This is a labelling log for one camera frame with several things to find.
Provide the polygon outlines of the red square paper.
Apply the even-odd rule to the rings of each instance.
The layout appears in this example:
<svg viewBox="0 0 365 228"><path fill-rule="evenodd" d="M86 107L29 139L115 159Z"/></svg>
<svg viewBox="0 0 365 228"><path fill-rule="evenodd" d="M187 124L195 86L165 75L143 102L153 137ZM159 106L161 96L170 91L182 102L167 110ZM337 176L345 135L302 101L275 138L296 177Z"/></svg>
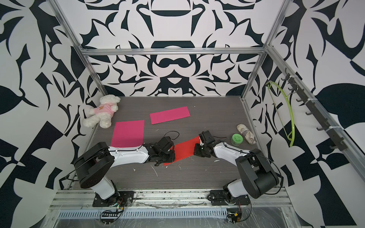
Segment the red square paper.
<svg viewBox="0 0 365 228"><path fill-rule="evenodd" d="M199 143L200 143L200 138L196 137L189 141L177 144L175 146L175 160L173 161L173 163L188 158L190 156L193 156L195 145Z"/></svg>

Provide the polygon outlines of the magenta paper sheet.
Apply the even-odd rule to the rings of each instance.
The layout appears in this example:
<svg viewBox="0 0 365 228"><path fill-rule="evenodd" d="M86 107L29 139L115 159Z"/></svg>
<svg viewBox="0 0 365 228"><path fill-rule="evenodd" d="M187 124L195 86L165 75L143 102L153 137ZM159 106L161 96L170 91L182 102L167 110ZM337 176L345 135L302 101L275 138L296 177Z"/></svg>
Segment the magenta paper sheet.
<svg viewBox="0 0 365 228"><path fill-rule="evenodd" d="M111 146L131 148L141 146L144 141L144 120L117 122L114 128Z"/></svg>
<svg viewBox="0 0 365 228"><path fill-rule="evenodd" d="M178 119L190 117L188 107L180 107L176 109L166 110L162 112L150 114L151 124L160 124Z"/></svg>

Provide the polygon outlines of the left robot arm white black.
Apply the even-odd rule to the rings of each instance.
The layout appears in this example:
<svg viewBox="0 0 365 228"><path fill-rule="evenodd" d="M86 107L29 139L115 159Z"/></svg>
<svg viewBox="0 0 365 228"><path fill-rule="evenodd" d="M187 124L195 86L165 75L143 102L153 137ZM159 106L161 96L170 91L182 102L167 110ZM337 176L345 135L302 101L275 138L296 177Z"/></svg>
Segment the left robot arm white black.
<svg viewBox="0 0 365 228"><path fill-rule="evenodd" d="M119 197L115 184L106 177L109 169L131 163L153 162L155 166L175 161L175 145L169 136L155 143L143 143L141 146L117 148L99 142L78 157L73 165L79 185L83 189L92 189L104 202L117 201Z"/></svg>

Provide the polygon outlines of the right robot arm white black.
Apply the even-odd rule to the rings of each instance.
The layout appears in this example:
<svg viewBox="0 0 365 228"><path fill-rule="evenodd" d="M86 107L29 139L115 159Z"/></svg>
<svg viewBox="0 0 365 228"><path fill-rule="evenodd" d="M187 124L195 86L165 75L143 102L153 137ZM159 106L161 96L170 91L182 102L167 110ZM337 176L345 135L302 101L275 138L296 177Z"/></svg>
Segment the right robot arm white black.
<svg viewBox="0 0 365 228"><path fill-rule="evenodd" d="M209 131L199 134L200 143L194 148L194 155L199 157L216 157L235 165L240 178L224 187L230 198L250 195L257 199L272 188L279 185L279 178L274 172L270 160L261 150L243 150L226 144L223 140L216 140Z"/></svg>

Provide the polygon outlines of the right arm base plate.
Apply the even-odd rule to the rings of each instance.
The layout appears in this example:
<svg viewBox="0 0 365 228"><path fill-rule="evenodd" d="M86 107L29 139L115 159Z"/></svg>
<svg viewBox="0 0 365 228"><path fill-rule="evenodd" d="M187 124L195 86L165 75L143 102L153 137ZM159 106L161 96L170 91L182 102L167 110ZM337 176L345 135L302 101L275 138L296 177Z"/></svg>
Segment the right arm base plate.
<svg viewBox="0 0 365 228"><path fill-rule="evenodd" d="M207 200L210 201L213 206L247 206L251 202L247 195L234 197L228 190L211 190L207 196Z"/></svg>

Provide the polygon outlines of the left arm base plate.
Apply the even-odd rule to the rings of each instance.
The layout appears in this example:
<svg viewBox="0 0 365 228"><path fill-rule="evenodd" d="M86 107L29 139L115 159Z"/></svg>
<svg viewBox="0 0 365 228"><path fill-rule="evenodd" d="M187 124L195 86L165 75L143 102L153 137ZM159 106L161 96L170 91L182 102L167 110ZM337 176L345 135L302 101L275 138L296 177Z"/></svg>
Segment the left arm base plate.
<svg viewBox="0 0 365 228"><path fill-rule="evenodd" d="M119 191L108 199L102 199L99 194L95 193L92 206L94 208L126 206L134 201L134 191Z"/></svg>

